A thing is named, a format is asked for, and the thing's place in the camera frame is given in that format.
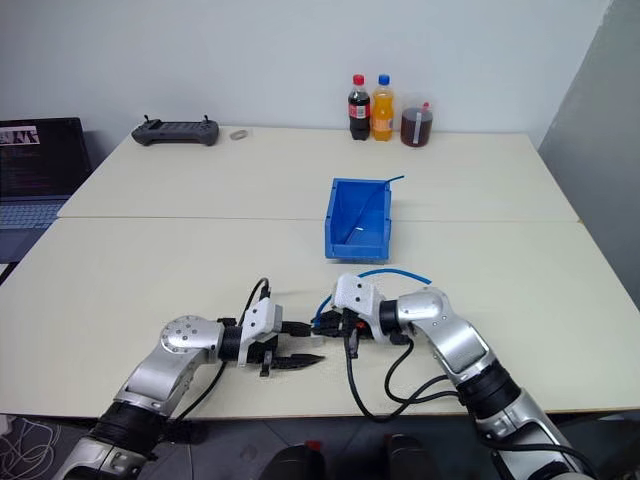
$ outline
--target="table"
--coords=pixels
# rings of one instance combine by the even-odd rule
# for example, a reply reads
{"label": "table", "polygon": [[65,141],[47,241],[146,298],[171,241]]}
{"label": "table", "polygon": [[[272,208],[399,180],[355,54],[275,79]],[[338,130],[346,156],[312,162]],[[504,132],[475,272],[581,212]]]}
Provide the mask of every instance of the table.
{"label": "table", "polygon": [[[390,265],[446,291],[514,378],[549,411],[640,406],[640,315],[576,222],[404,222]],[[166,322],[237,316],[260,275],[285,319],[308,320],[343,272],[325,260],[321,220],[63,218],[0,288],[0,412],[101,414]],[[419,285],[375,278],[388,297]],[[288,342],[325,354],[306,370],[230,368],[201,418],[357,415],[341,343]],[[366,403],[388,412],[384,372],[402,347],[363,344],[355,375]],[[201,369],[185,402],[210,381]],[[392,387],[407,393],[441,371],[424,345]],[[454,400],[408,413],[458,413]]]}
{"label": "table", "polygon": [[334,177],[394,183],[393,219],[577,221],[524,134],[434,133],[412,149],[344,130],[252,128],[233,141],[143,147],[127,137],[61,217],[322,219]]}

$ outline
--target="laptop screen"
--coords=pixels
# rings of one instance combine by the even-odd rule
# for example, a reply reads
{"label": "laptop screen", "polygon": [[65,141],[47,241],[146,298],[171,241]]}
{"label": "laptop screen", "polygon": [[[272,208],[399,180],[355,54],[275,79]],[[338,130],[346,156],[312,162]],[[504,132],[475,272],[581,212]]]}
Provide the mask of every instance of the laptop screen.
{"label": "laptop screen", "polygon": [[90,173],[79,118],[0,121],[0,197],[71,195]]}

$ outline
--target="remote controller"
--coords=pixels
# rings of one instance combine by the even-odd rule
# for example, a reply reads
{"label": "remote controller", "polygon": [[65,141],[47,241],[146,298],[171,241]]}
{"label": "remote controller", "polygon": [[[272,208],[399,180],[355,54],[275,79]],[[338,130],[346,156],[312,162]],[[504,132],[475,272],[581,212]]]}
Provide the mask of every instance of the remote controller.
{"label": "remote controller", "polygon": [[218,139],[218,124],[204,116],[201,122],[163,122],[159,119],[149,119],[138,126],[131,136],[140,145],[152,143],[182,143],[198,142],[211,146]]}

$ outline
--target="black cable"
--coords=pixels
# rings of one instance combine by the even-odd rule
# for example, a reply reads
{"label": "black cable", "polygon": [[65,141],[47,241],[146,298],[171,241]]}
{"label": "black cable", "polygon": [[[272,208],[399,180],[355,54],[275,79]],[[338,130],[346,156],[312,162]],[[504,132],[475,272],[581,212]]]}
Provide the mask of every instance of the black cable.
{"label": "black cable", "polygon": [[596,480],[598,480],[599,478],[597,471],[595,469],[595,466],[593,465],[593,463],[591,463],[591,460],[589,460],[585,454],[583,454],[582,452],[579,452],[574,448],[567,447],[565,445],[556,445],[551,443],[528,443],[523,445],[516,445],[513,443],[496,442],[494,440],[490,440],[485,436],[483,436],[482,433],[479,432],[477,429],[476,429],[476,432],[478,434],[478,439],[480,440],[480,443],[482,443],[485,447],[490,448],[492,450],[504,450],[507,452],[545,451],[545,452],[558,452],[558,453],[563,453],[565,455],[570,455],[573,458],[579,460],[583,464],[583,466],[587,470],[586,472],[587,475],[595,478]]}
{"label": "black cable", "polygon": [[[251,293],[249,294],[249,298],[247,299],[247,304],[245,305],[244,310],[242,311],[242,316],[240,317],[240,321],[238,322],[238,325],[242,325],[242,322],[244,321],[244,312],[246,312],[251,306],[251,303],[253,302],[253,297],[256,296],[256,292],[258,291],[258,288],[260,288],[260,285],[262,285],[263,283],[264,283],[264,287],[262,287],[262,291],[260,292],[260,298],[269,296],[269,279],[267,277],[262,277],[260,280],[258,280],[258,283],[255,284],[255,286],[253,287],[253,290],[251,290]],[[224,372],[224,369],[226,367],[227,367],[227,362],[222,362],[222,365],[220,365],[220,368],[218,369],[218,373],[216,373],[216,376],[213,378],[213,380],[211,380],[211,383],[209,384],[209,386],[205,389],[204,392],[200,394],[198,398],[196,398],[193,401],[191,405],[189,405],[186,408],[186,410],[184,410],[180,415],[176,417],[174,423],[179,423],[182,420],[184,420],[184,418],[187,415],[189,415],[193,411],[193,409],[196,408],[200,404],[200,402],[202,402],[202,400],[206,398],[207,395],[209,395],[209,393],[211,393],[211,390],[213,390],[213,388],[216,386],[216,384],[220,380],[220,377],[222,376],[222,373]]]}
{"label": "black cable", "polygon": [[269,279],[267,277],[262,277],[260,280],[258,280],[258,283],[256,283],[255,287],[253,287],[253,290],[251,290],[251,293],[249,294],[249,298],[247,299],[247,303],[244,306],[244,309],[242,310],[242,314],[240,315],[240,320],[238,321],[238,326],[242,325],[242,323],[244,322],[244,312],[246,312],[247,310],[249,310],[249,307],[251,306],[251,303],[253,302],[253,297],[256,296],[256,292],[258,291],[258,288],[260,288],[260,285],[262,285],[262,283],[264,283],[264,287],[263,287],[263,292],[269,292]]}
{"label": "black cable", "polygon": [[[408,398],[398,397],[398,396],[394,395],[391,392],[391,387],[389,386],[389,384],[391,383],[391,377],[393,376],[393,374],[396,371],[396,369],[400,366],[400,364],[402,362],[404,362],[406,360],[406,358],[411,354],[411,352],[413,352],[413,347],[414,347],[413,340],[411,340],[409,338],[408,341],[409,341],[409,348],[407,348],[407,350],[402,355],[400,355],[400,358],[398,358],[395,362],[393,362],[393,365],[391,365],[391,368],[389,368],[389,371],[387,372],[387,375],[384,377],[384,391],[387,394],[387,397],[389,397],[394,402],[398,402],[398,403],[408,402],[409,399]],[[433,377],[431,380],[429,380],[427,383],[422,385],[420,388],[423,389],[423,390],[426,390],[427,388],[431,387],[432,385],[435,385],[438,382],[444,382],[445,380],[448,380],[448,379],[449,379],[449,377],[447,377],[446,375],[439,375],[437,377]],[[450,391],[450,393],[451,393],[451,396],[453,396],[453,394],[455,394],[457,396],[457,392]],[[429,401],[433,400],[434,398],[440,398],[440,397],[434,397],[433,395],[427,395],[426,397],[416,398],[415,400],[413,400],[411,402],[411,405],[417,405],[419,403],[429,402]]]}
{"label": "black cable", "polygon": [[186,417],[187,415],[189,415],[191,413],[191,411],[196,408],[200,402],[202,402],[202,400],[205,399],[205,397],[207,395],[209,395],[209,393],[211,392],[211,390],[213,390],[213,387],[216,386],[216,384],[218,383],[218,380],[220,380],[220,377],[222,376],[222,373],[224,372],[224,369],[227,367],[227,362],[222,362],[222,365],[220,365],[220,368],[218,369],[218,373],[216,373],[216,376],[213,378],[213,380],[211,381],[211,383],[209,384],[209,386],[205,389],[204,392],[202,392],[200,394],[200,396],[198,398],[196,398],[193,403],[191,405],[189,405],[180,415],[178,415],[175,419],[175,423],[179,423],[182,420],[184,420],[184,417]]}
{"label": "black cable", "polygon": [[[355,380],[353,379],[353,364],[351,360],[351,355],[349,354],[349,337],[344,337],[344,352],[347,359],[347,380],[349,381],[349,389],[351,390],[351,395],[353,395],[353,399],[355,400],[362,414],[373,422],[386,423],[393,420],[402,412],[404,412],[410,405],[412,405],[412,402],[414,402],[420,396],[420,394],[423,391],[425,391],[428,388],[428,386],[430,386],[430,385],[427,385],[429,383],[427,382],[427,384],[425,384],[427,386],[423,385],[418,390],[413,392],[413,394],[407,399],[406,402],[402,402],[402,405],[400,405],[396,410],[394,410],[389,415],[386,415],[384,417],[376,416],[373,413],[371,413],[369,410],[367,410],[367,407],[365,407],[364,403],[362,402],[362,399],[360,398],[360,395],[358,394],[358,389],[356,388]],[[448,391],[438,392],[438,393],[434,393],[433,395],[430,395],[429,397],[430,397],[430,400],[435,400],[436,398],[447,397],[447,396],[457,397],[458,392],[448,392]]]}
{"label": "black cable", "polygon": [[18,262],[9,262],[2,273],[0,273],[0,285],[2,285],[7,278],[9,278],[9,275],[15,270],[17,266]]}

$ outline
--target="plastic bottle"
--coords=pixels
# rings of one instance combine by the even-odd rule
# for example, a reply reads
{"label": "plastic bottle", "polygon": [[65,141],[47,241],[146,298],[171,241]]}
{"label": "plastic bottle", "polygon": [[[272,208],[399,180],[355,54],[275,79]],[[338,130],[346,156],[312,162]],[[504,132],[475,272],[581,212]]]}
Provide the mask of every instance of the plastic bottle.
{"label": "plastic bottle", "polygon": [[369,138],[371,99],[364,89],[364,75],[353,76],[353,90],[349,94],[349,128],[354,140]]}
{"label": "plastic bottle", "polygon": [[378,88],[373,92],[373,111],[371,112],[373,138],[389,141],[393,133],[393,90],[389,87],[389,75],[378,77]]}

